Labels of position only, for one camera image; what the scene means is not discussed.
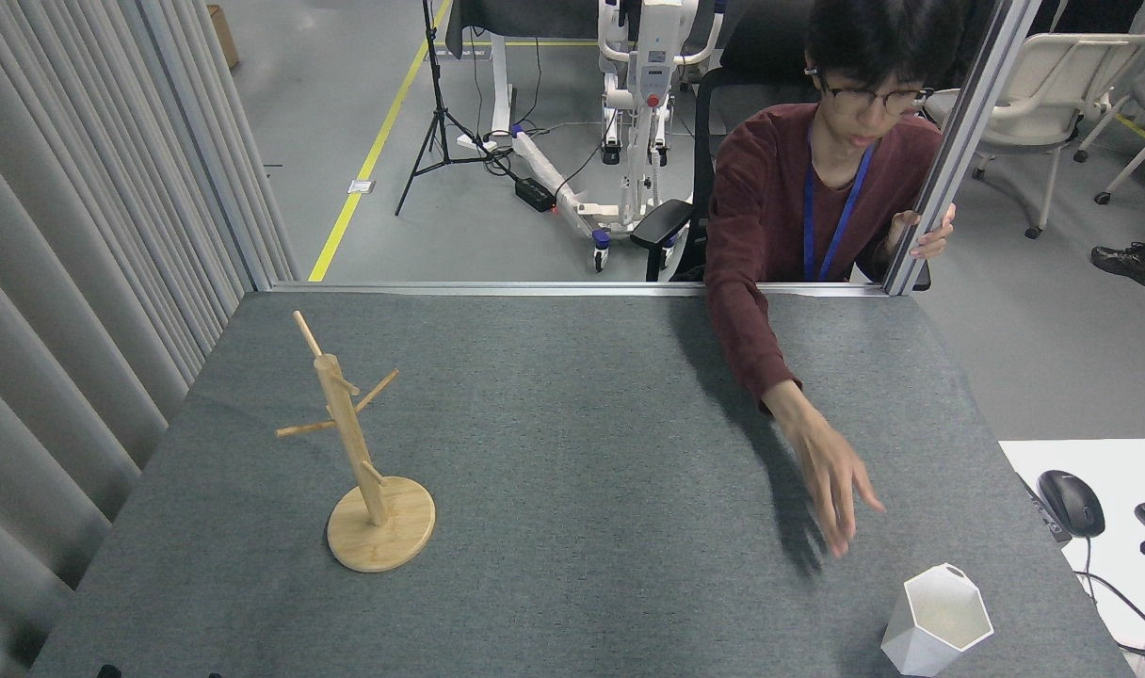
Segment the person's right hand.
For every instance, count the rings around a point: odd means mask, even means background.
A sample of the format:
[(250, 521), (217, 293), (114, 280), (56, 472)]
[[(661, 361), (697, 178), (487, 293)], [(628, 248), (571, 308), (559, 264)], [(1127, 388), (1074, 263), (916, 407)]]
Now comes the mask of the person's right hand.
[(792, 421), (788, 435), (798, 456), (802, 481), (813, 500), (818, 527), (831, 554), (843, 557), (856, 536), (856, 499), (878, 512), (886, 507), (860, 455), (821, 413)]

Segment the person's left hand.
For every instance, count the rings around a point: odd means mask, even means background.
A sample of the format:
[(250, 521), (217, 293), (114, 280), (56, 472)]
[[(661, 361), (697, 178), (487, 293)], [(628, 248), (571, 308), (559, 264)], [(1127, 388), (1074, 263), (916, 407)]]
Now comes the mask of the person's left hand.
[[(921, 235), (911, 249), (909, 249), (908, 255), (913, 259), (939, 257), (945, 250), (947, 237), (953, 232), (953, 218), (956, 216), (956, 212), (957, 207), (955, 204), (948, 205), (942, 220), (940, 220), (940, 224), (935, 229)], [(883, 245), (883, 253), (889, 258), (895, 257), (901, 236), (907, 231), (911, 231), (919, 223), (919, 220), (921, 216), (916, 211), (907, 210), (898, 212), (891, 220), (887, 239), (885, 245)]]

